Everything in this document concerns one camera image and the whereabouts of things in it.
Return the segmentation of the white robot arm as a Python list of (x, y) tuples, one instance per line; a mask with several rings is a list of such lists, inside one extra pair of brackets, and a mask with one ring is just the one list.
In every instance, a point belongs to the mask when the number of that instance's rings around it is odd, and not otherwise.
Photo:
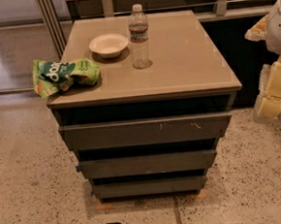
[(260, 93), (253, 112), (257, 123), (271, 123), (281, 114), (281, 0), (276, 0), (269, 13), (248, 29), (244, 38), (255, 42), (264, 40), (266, 49), (279, 55), (260, 72)]

